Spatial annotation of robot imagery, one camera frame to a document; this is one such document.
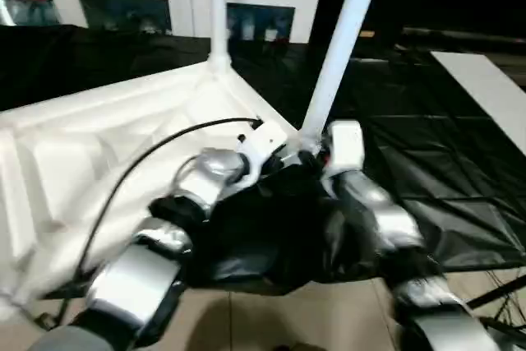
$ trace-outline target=black fabric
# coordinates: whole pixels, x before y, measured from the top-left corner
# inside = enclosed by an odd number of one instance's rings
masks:
[[[204,61],[206,39],[0,26],[2,109]],[[231,44],[233,67],[295,127],[323,51]],[[427,53],[358,48],[331,119],[362,124],[367,175],[418,220],[446,270],[524,264],[526,159]],[[191,285],[286,293],[376,275],[353,228],[302,168],[220,205]]]

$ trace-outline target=silver metal plate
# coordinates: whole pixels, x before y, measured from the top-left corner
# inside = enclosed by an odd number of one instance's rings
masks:
[[[106,312],[139,332],[146,327],[180,270],[143,246],[132,244],[95,277],[88,308]]]

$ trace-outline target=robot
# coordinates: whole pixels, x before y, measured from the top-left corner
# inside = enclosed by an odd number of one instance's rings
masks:
[[[276,123],[265,122],[236,150],[205,148],[189,160],[177,171],[170,193],[151,202],[151,217],[99,269],[85,310],[68,325],[49,331],[30,351],[121,351],[161,339],[187,287],[185,270],[216,203],[256,184],[265,163],[276,155],[284,164],[315,159],[312,152],[291,154],[284,149],[286,142]],[[359,124],[332,123],[325,149],[329,156],[320,182],[362,233],[362,251],[373,254],[393,295],[394,317],[403,328],[400,349],[500,349],[448,288],[414,218],[362,172]]]

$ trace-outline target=white platform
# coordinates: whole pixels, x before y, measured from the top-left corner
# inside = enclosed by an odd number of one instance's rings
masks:
[[[117,177],[145,148],[191,125],[273,119],[296,130],[232,69],[208,63],[0,113],[0,287],[26,300],[71,276]],[[193,132],[157,151],[126,181],[100,230],[91,264],[118,247],[203,146],[233,148],[246,123]]]

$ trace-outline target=black tarp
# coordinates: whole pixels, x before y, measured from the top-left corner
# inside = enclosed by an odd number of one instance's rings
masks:
[[[71,26],[0,26],[0,43],[1,109],[183,67],[209,51],[205,39]],[[267,43],[231,44],[230,52],[236,71],[300,127],[323,52]],[[353,56],[330,117],[362,124],[365,172],[415,216],[446,270],[523,265],[520,151],[430,54],[357,48]],[[286,293],[309,280],[376,274],[316,178],[286,172],[218,207],[192,285]]]

